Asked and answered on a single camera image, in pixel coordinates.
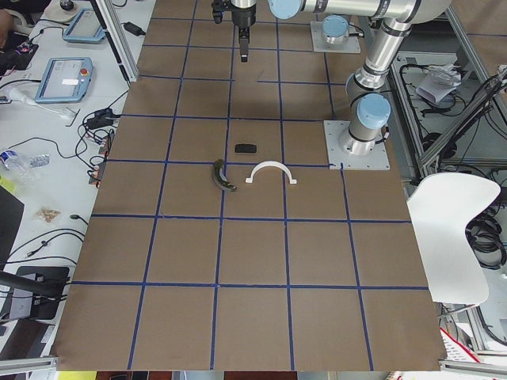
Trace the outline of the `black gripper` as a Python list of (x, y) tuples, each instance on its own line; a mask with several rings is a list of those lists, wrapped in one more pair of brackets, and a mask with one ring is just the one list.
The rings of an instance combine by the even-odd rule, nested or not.
[(249, 58), (250, 28), (254, 24), (254, 0), (231, 0), (231, 18), (238, 29), (240, 59), (247, 63)]

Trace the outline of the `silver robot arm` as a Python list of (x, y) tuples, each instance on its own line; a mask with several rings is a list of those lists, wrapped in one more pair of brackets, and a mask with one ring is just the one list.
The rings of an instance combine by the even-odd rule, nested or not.
[(450, 1), (270, 1), (273, 16), (289, 19), (300, 12), (335, 13), (365, 16), (382, 21), (364, 65), (351, 75), (346, 84), (353, 118), (338, 139), (344, 153), (365, 156), (376, 145), (376, 136), (386, 126), (391, 106), (377, 92), (403, 39), (414, 24), (441, 15)]
[(349, 38), (349, 22), (340, 15), (329, 15), (322, 22), (322, 39), (330, 45), (343, 45)]

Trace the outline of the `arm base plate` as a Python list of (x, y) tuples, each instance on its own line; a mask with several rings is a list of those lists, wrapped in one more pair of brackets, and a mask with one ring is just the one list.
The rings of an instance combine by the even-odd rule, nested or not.
[(354, 25), (348, 24), (349, 30), (340, 36), (325, 34), (323, 21), (310, 23), (311, 39), (314, 52), (360, 54), (359, 35)]
[(323, 122), (329, 169), (387, 171), (391, 168), (380, 130), (370, 142), (360, 142), (349, 134), (347, 120)]

